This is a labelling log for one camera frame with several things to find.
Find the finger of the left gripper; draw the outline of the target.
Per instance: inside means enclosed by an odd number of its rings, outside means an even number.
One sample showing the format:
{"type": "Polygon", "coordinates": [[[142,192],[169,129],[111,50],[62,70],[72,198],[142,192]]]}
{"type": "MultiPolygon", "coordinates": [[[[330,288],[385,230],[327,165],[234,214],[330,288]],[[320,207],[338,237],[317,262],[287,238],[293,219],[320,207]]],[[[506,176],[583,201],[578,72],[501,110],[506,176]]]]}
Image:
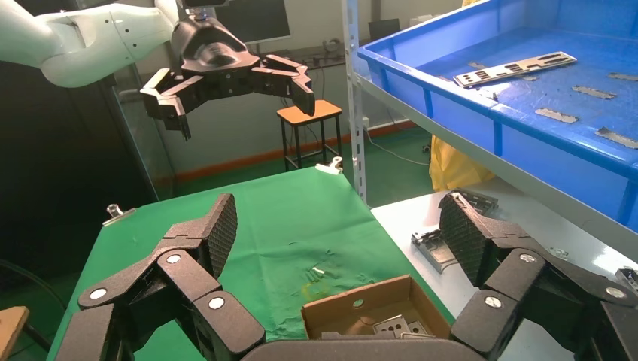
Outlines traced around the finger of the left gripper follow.
{"type": "Polygon", "coordinates": [[[139,92],[149,117],[163,121],[166,130],[179,131],[189,141],[187,114],[201,105],[200,86],[200,75],[185,77],[161,68],[139,92]]]}
{"type": "Polygon", "coordinates": [[[315,95],[306,65],[277,55],[265,55],[251,69],[254,93],[288,98],[304,114],[314,116],[315,95]]]}

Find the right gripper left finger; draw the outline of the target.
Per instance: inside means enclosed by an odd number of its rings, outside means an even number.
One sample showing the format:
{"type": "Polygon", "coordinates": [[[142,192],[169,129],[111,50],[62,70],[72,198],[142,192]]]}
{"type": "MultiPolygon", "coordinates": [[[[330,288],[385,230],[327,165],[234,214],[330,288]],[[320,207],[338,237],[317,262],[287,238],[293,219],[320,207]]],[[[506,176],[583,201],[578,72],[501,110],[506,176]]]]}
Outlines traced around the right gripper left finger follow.
{"type": "Polygon", "coordinates": [[[221,193],[202,217],[176,223],[144,259],[87,288],[58,360],[132,360],[175,322],[207,360],[240,360],[266,340],[220,275],[238,228],[235,197],[221,193]]]}

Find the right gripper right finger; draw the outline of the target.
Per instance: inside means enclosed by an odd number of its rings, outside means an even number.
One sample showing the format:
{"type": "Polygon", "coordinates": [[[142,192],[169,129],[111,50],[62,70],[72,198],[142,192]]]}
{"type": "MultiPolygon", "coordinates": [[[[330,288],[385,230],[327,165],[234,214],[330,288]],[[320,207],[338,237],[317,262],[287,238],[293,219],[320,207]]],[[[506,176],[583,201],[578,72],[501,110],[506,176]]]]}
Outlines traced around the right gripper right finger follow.
{"type": "Polygon", "coordinates": [[[637,358],[637,297],[627,287],[550,254],[518,224],[481,215],[460,193],[439,208],[439,233],[476,288],[451,340],[496,360],[529,320],[577,360],[637,358]]]}

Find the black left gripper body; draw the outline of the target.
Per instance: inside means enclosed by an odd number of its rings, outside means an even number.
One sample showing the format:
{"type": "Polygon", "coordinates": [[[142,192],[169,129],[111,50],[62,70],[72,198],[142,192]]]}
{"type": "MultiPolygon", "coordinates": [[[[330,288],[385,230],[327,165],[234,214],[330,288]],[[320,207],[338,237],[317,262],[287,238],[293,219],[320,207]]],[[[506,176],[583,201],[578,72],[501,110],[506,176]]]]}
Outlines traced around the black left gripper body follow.
{"type": "Polygon", "coordinates": [[[199,78],[194,87],[200,96],[226,98],[253,92],[251,70],[260,58],[215,18],[183,18],[175,25],[170,44],[179,74],[185,80],[199,78]]]}

